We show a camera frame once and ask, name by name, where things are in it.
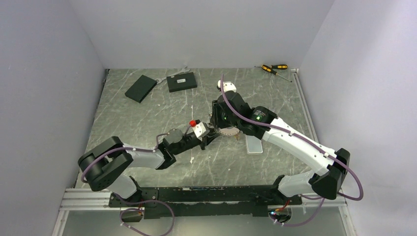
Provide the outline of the large metal keyring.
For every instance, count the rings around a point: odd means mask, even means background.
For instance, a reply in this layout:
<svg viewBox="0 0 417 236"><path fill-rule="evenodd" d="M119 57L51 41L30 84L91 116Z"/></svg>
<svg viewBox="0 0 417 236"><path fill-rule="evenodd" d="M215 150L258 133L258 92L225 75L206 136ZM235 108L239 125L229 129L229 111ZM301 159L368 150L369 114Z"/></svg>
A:
<svg viewBox="0 0 417 236"><path fill-rule="evenodd" d="M234 137L237 141L240 140L240 130L236 127L218 128L217 132L224 137Z"/></svg>

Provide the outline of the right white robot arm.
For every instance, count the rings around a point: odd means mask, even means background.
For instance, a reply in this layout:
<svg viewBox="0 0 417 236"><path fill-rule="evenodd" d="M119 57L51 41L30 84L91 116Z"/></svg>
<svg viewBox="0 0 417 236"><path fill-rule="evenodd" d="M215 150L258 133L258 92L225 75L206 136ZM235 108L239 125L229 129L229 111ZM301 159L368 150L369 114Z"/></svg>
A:
<svg viewBox="0 0 417 236"><path fill-rule="evenodd" d="M212 102L213 126L218 129L238 129L245 135L276 145L310 167L310 171L292 176L281 176L271 198L283 204L298 194L315 193L334 200L347 175L350 153L341 148L325 147L293 129L271 110L251 108L241 95L227 91Z"/></svg>

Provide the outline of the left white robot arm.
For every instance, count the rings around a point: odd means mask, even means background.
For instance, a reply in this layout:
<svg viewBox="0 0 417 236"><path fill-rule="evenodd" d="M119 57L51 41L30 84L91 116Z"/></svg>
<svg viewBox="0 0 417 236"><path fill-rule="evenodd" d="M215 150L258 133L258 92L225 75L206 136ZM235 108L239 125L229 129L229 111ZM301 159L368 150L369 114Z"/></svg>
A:
<svg viewBox="0 0 417 236"><path fill-rule="evenodd" d="M172 129L157 135L157 143L151 149L128 145L112 136L79 158L81 182L95 192L110 190L128 206L136 206L142 197L141 188L133 177L124 173L126 169L164 170L176 162L176 155L194 147L205 149L218 136L213 129L200 138L195 132L184 134L180 129Z"/></svg>

